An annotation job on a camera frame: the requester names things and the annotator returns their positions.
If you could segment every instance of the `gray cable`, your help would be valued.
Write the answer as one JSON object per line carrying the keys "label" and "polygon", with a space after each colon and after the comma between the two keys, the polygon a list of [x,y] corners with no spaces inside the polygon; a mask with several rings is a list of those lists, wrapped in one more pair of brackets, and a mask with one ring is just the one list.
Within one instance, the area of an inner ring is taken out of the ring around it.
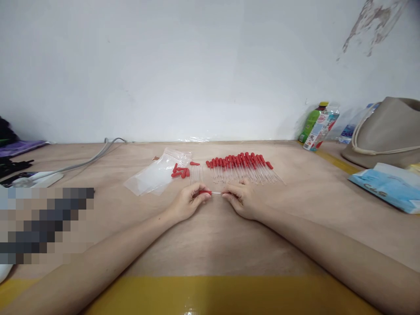
{"label": "gray cable", "polygon": [[85,165],[87,165],[89,163],[92,163],[92,162],[94,162],[96,160],[99,160],[101,157],[103,157],[108,152],[109,148],[118,139],[124,141],[125,143],[127,143],[127,141],[124,140],[123,138],[115,138],[111,142],[108,142],[108,138],[105,138],[105,141],[104,141],[105,142],[105,145],[103,146],[103,148],[94,157],[92,157],[90,160],[88,160],[86,162],[83,162],[83,163],[80,163],[80,164],[76,164],[76,165],[72,165],[72,166],[67,166],[67,167],[61,168],[59,170],[53,171],[51,173],[42,175],[42,176],[36,176],[35,175],[35,178],[30,178],[29,177],[29,178],[22,179],[22,180],[19,181],[19,183],[17,183],[18,185],[14,186],[14,187],[18,187],[18,186],[19,187],[22,187],[22,185],[25,187],[29,183],[33,183],[34,180],[38,180],[38,179],[41,179],[41,178],[44,178],[44,177],[47,177],[47,176],[50,176],[50,175],[53,175],[53,174],[56,174],[56,173],[65,172],[65,171],[69,171],[69,170],[72,170],[72,169],[75,169],[75,168],[79,168],[79,167],[85,166]]}

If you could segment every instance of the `white wall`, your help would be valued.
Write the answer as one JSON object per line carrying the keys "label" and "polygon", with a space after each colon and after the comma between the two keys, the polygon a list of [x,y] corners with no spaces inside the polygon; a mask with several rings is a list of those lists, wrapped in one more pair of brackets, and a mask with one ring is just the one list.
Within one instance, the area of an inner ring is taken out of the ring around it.
{"label": "white wall", "polygon": [[371,56],[370,31],[343,53],[364,4],[0,0],[0,116],[60,143],[295,139],[330,100],[342,129],[367,103],[420,98],[419,2]]}

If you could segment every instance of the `hand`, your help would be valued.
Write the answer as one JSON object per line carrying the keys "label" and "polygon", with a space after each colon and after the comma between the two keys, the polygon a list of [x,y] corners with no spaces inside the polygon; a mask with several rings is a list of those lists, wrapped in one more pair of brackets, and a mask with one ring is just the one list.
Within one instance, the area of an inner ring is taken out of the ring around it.
{"label": "hand", "polygon": [[236,213],[245,219],[257,220],[258,213],[265,207],[247,179],[241,180],[239,184],[227,185],[222,193],[222,197],[231,203]]}
{"label": "hand", "polygon": [[178,221],[184,221],[194,214],[197,207],[211,198],[210,194],[202,193],[198,195],[200,190],[210,190],[203,183],[195,183],[191,186],[185,187],[172,201],[167,209],[169,213],[175,215]]}

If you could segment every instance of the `forearm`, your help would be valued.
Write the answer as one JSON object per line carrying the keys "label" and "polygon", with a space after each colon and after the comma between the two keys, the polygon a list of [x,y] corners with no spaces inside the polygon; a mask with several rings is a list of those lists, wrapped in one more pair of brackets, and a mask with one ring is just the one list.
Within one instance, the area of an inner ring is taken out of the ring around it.
{"label": "forearm", "polygon": [[364,244],[309,220],[266,208],[257,218],[381,311],[420,312],[420,276]]}
{"label": "forearm", "polygon": [[18,297],[5,314],[77,314],[154,240],[178,223],[163,212],[90,247]]}

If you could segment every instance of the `beige bag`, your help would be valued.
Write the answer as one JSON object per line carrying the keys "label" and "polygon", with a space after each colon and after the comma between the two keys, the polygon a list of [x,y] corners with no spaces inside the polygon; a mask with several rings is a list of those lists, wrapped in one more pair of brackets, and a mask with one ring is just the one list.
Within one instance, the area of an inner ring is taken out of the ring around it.
{"label": "beige bag", "polygon": [[341,155],[365,168],[378,162],[400,168],[420,162],[420,101],[386,97],[357,125]]}

